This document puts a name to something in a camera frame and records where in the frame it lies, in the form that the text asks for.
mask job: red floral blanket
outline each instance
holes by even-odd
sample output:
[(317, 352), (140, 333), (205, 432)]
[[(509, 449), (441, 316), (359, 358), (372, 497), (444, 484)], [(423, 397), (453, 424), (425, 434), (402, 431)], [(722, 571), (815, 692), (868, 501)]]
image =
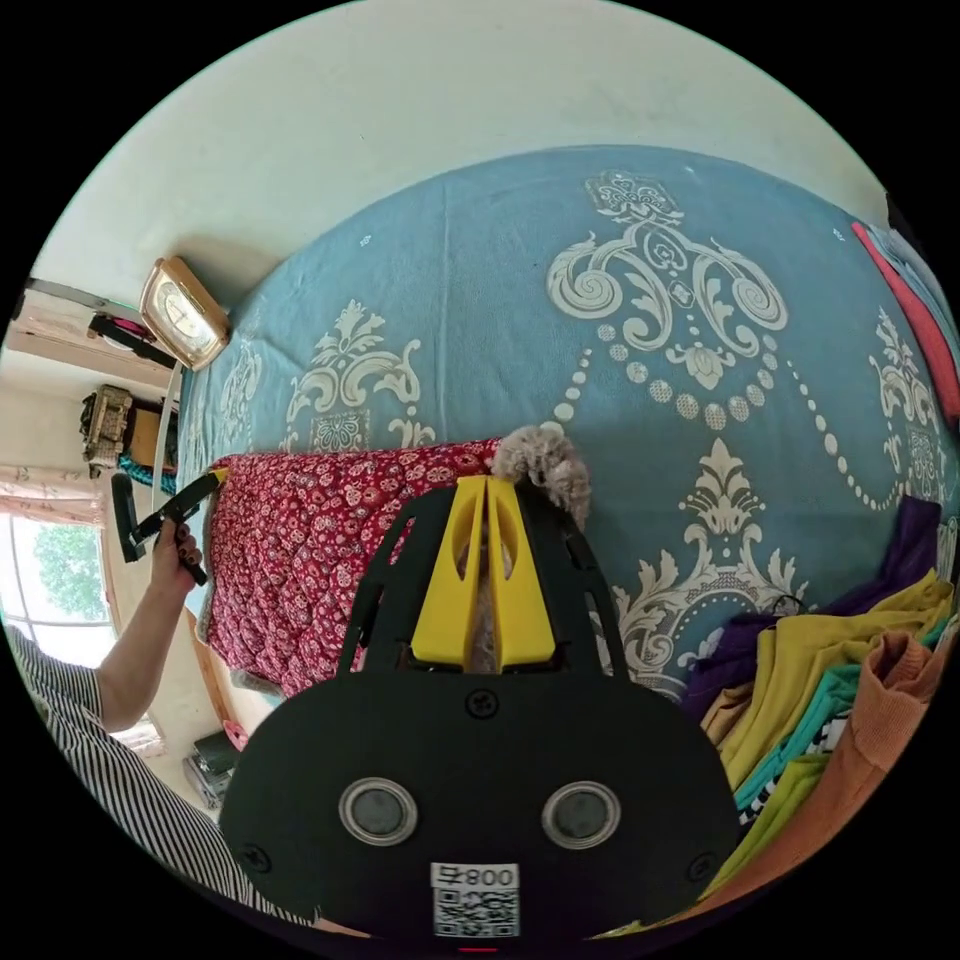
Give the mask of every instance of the red floral blanket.
[(199, 635), (287, 696), (334, 675), (360, 578), (403, 506), (489, 473), (499, 440), (364, 453), (251, 453), (207, 513)]

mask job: striped shirt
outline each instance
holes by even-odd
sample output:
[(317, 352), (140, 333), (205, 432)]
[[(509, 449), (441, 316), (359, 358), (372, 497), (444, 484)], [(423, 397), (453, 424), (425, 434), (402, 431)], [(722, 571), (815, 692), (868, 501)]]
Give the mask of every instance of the striped shirt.
[(186, 880), (270, 916), (308, 924), (265, 901), (234, 860), (216, 823), (104, 730), (93, 670), (54, 660), (20, 631), (5, 626), (20, 675), (54, 742), (127, 836)]

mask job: window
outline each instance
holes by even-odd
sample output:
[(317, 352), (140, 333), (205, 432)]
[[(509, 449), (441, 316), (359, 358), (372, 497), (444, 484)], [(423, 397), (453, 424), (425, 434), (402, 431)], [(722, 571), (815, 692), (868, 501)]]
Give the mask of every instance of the window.
[[(0, 514), (0, 608), (7, 623), (49, 656), (99, 666), (117, 640), (100, 531)], [(165, 752), (149, 717), (114, 736), (143, 757)]]

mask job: curtain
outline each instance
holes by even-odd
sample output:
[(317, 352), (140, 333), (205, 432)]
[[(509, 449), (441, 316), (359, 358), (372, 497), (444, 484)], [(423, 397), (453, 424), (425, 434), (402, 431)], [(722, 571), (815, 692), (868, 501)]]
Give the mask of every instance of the curtain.
[(103, 502), (96, 481), (79, 471), (0, 465), (0, 513), (99, 527)]

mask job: yellow cloth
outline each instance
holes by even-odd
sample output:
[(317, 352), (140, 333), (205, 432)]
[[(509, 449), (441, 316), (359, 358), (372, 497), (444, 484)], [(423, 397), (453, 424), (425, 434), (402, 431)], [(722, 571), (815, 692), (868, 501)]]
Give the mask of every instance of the yellow cloth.
[(863, 663), (888, 630), (924, 635), (950, 615), (953, 588), (931, 570), (922, 580), (856, 617), (783, 617), (757, 639), (753, 699), (720, 749), (732, 789), (789, 736), (825, 670)]
[(820, 774), (830, 759), (828, 753), (815, 753), (791, 760), (760, 816), (754, 821), (743, 843), (730, 854), (717, 871), (701, 900), (723, 886), (738, 870), (745, 867), (784, 828), (800, 804), (813, 792)]
[(753, 681), (741, 683), (739, 687), (729, 687), (717, 694), (710, 709), (703, 715), (700, 726), (715, 746), (720, 746), (727, 734), (736, 726), (741, 714), (750, 705), (753, 696)]

